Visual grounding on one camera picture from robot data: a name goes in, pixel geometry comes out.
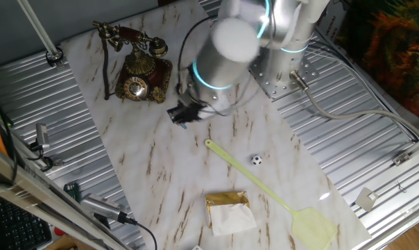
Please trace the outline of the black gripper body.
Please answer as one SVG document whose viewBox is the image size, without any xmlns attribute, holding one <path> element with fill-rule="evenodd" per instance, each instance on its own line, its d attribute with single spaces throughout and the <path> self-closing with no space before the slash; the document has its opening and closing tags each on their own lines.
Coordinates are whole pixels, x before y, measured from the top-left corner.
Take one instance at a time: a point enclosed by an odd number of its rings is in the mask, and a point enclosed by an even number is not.
<svg viewBox="0 0 419 250">
<path fill-rule="evenodd" d="M 181 112 L 181 122 L 196 122 L 202 118 L 199 112 L 204 108 L 200 103 L 191 102 L 188 104 L 182 103 L 183 111 Z"/>
</svg>

